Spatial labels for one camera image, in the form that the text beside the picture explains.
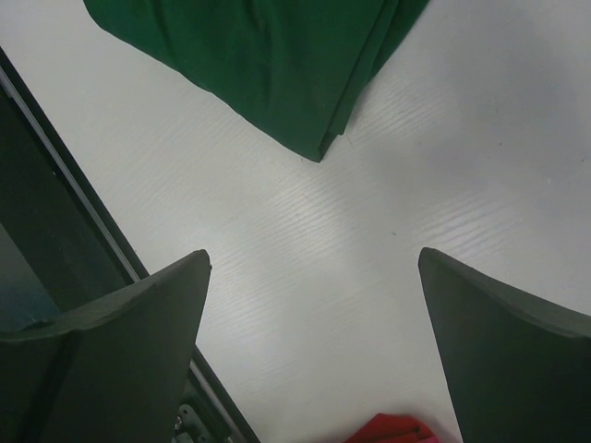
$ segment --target red cloth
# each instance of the red cloth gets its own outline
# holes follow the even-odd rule
[[[416,418],[379,413],[344,443],[418,443],[434,437]]]

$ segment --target green cloth corner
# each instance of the green cloth corner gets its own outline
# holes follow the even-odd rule
[[[319,162],[428,0],[84,0],[104,30]]]

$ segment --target white tabletop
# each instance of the white tabletop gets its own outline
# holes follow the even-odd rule
[[[210,252],[199,347],[262,441],[385,412],[452,442],[421,247],[591,313],[590,21],[586,0],[434,0],[320,165],[81,0],[0,0],[0,45],[149,271]]]

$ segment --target white surface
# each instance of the white surface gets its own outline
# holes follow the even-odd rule
[[[0,0],[0,44],[149,271],[211,253],[199,347],[262,441],[338,441],[377,412],[454,441],[418,252],[591,313],[590,19],[434,0],[320,165],[79,0]]]

